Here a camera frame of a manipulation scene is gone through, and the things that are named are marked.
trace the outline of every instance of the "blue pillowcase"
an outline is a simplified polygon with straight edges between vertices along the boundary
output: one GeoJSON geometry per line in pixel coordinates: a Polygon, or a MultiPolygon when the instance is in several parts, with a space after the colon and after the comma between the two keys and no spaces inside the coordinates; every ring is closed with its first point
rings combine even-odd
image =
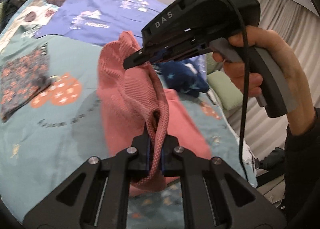
{"type": "Polygon", "coordinates": [[[208,83],[202,78],[199,66],[190,59],[155,64],[168,86],[177,92],[198,97],[199,93],[209,90],[208,83]]]}

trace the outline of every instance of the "striped curtain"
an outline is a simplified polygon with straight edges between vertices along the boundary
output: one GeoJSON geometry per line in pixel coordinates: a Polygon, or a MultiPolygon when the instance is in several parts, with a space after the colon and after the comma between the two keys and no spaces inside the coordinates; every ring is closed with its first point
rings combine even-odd
{"type": "MultiPolygon", "coordinates": [[[[313,103],[320,107],[320,18],[292,0],[258,1],[260,27],[278,32],[295,51],[308,77],[313,103]]],[[[238,134],[240,118],[241,110],[228,118],[238,134]]],[[[275,147],[284,147],[287,125],[285,116],[271,119],[255,99],[249,100],[245,140],[260,160],[275,147]]]]}

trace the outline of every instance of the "orange mushroom print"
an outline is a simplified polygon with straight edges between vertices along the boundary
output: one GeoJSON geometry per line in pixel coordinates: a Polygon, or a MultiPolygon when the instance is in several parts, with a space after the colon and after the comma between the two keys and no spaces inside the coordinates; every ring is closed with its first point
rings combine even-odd
{"type": "Polygon", "coordinates": [[[218,120],[221,119],[221,117],[218,115],[216,111],[214,111],[206,102],[201,102],[200,104],[202,111],[207,115],[207,116],[212,116],[218,120]]]}
{"type": "Polygon", "coordinates": [[[66,73],[60,80],[54,82],[48,89],[36,96],[31,101],[31,107],[39,108],[47,101],[55,106],[68,105],[79,98],[81,90],[80,82],[66,73]]]}

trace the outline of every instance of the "black sleeve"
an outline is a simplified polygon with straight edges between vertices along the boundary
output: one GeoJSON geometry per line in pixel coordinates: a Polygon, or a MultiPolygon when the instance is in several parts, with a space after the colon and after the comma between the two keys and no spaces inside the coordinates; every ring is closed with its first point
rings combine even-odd
{"type": "Polygon", "coordinates": [[[301,136],[287,129],[285,142],[285,213],[291,221],[303,207],[320,177],[320,108],[313,128],[301,136]]]}

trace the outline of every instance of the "pink cloth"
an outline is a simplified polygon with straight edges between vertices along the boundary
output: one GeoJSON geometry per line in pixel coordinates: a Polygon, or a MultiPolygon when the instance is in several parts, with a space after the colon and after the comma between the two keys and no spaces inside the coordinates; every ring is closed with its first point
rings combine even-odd
{"type": "Polygon", "coordinates": [[[154,146],[149,176],[132,183],[131,196],[161,191],[176,179],[164,179],[158,169],[167,131],[197,156],[211,158],[209,146],[179,102],[177,93],[174,90],[164,93],[151,64],[123,69],[124,59],[139,49],[132,33],[123,32],[118,41],[104,46],[98,62],[97,94],[101,99],[102,125],[110,155],[129,147],[132,139],[143,133],[145,123],[154,146]]]}

